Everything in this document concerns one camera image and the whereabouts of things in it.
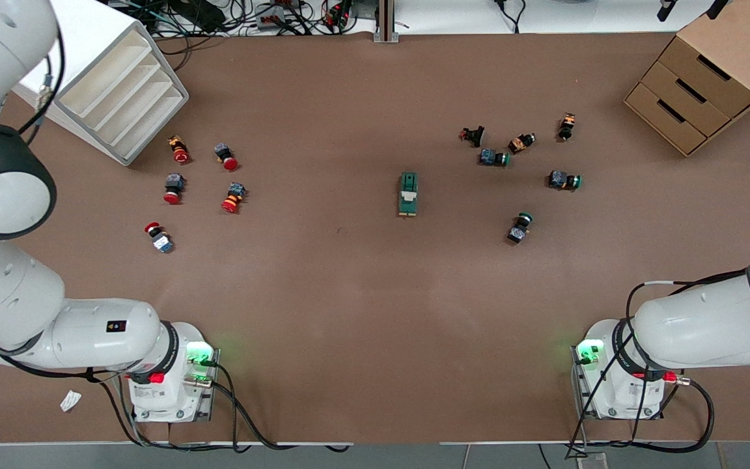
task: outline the brown tabletop surface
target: brown tabletop surface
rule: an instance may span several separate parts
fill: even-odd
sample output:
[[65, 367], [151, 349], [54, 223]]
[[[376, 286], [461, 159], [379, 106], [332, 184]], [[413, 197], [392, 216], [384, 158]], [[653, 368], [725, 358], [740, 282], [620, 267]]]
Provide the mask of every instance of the brown tabletop surface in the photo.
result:
[[[214, 39], [179, 71], [190, 101], [130, 168], [42, 127], [33, 151], [59, 202], [17, 243], [69, 297], [146, 300], [199, 327], [271, 439], [568, 439], [568, 347], [591, 324], [621, 317], [645, 280], [750, 262], [750, 114], [683, 158], [622, 104], [671, 36]], [[577, 125], [560, 143], [566, 112]], [[29, 113], [11, 98], [3, 121]], [[495, 149], [536, 143], [508, 168], [479, 166], [456, 138], [476, 125]], [[173, 162], [171, 134], [193, 162]], [[583, 187], [544, 187], [552, 169]], [[178, 206], [161, 199], [173, 171], [187, 179]], [[419, 175], [411, 220], [396, 216], [404, 171]], [[231, 181], [250, 191], [238, 214], [219, 207]], [[534, 222], [513, 246], [521, 211]], [[152, 248], [154, 220], [174, 252]], [[670, 291], [647, 290], [637, 304]], [[714, 398], [714, 439], [750, 440], [750, 367], [688, 374]], [[69, 389], [83, 400], [63, 414]], [[639, 437], [696, 439], [703, 409], [684, 390]], [[170, 439], [227, 440], [229, 425], [219, 399], [213, 422]], [[587, 428], [626, 438], [630, 424]], [[123, 440], [102, 390], [0, 366], [0, 442], [58, 440]]]

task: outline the drawer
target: drawer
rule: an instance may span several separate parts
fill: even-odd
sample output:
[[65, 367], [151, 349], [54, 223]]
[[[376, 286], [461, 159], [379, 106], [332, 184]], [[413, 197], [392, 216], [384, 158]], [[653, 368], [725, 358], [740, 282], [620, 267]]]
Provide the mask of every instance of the drawer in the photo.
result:
[[750, 104], [747, 88], [678, 36], [661, 53], [658, 61], [730, 118]]
[[702, 132], [696, 130], [684, 117], [642, 83], [636, 85], [625, 103], [643, 117], [649, 125], [652, 125], [659, 134], [680, 149], [682, 154], [689, 154], [705, 142]]
[[710, 137], [730, 120], [702, 93], [697, 92], [682, 78], [676, 77], [659, 62], [652, 65], [641, 83], [706, 137]]

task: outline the metal post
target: metal post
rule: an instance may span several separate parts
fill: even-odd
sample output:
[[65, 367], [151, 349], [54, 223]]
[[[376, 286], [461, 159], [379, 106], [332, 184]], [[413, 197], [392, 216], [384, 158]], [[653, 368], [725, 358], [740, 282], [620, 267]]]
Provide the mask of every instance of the metal post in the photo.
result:
[[375, 28], [375, 42], [396, 44], [395, 0], [378, 0], [378, 26]]

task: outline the white circular cap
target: white circular cap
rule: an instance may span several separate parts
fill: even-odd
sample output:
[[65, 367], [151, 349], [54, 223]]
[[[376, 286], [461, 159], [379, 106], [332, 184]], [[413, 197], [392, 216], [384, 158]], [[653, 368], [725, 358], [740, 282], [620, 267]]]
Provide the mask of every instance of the white circular cap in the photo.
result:
[[29, 173], [0, 173], [0, 234], [31, 228], [50, 206], [51, 193], [42, 179]]

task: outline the drawer handle slot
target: drawer handle slot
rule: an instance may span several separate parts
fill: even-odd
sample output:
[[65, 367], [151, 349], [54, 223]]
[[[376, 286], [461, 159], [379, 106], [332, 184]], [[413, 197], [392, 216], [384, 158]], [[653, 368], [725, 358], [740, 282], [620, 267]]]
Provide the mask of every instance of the drawer handle slot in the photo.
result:
[[726, 72], [723, 71], [719, 66], [716, 66], [713, 62], [706, 59], [706, 57], [702, 54], [699, 54], [699, 57], [696, 57], [696, 60], [699, 60], [702, 65], [707, 66], [711, 69], [712, 72], [719, 75], [720, 78], [723, 78], [723, 80], [728, 81], [731, 79], [731, 75], [726, 74]]
[[684, 83], [684, 81], [682, 81], [682, 78], [676, 78], [676, 84], [682, 87], [683, 90], [687, 91], [688, 94], [693, 96], [693, 98], [696, 99], [696, 101], [699, 101], [702, 104], [705, 104], [708, 101], [708, 99], [705, 99], [703, 95], [700, 95], [699, 92], [697, 92], [697, 90], [691, 88], [689, 84]]
[[679, 124], [684, 124], [685, 123], [685, 118], [682, 117], [682, 115], [680, 115], [679, 113], [677, 113], [675, 109], [673, 109], [672, 107], [670, 107], [669, 105], [667, 105], [667, 103], [665, 103], [664, 101], [661, 101], [661, 99], [658, 100], [658, 105], [661, 106], [662, 109], [664, 109], [665, 111], [667, 111], [667, 113], [671, 117], [673, 117], [674, 119], [678, 120]]

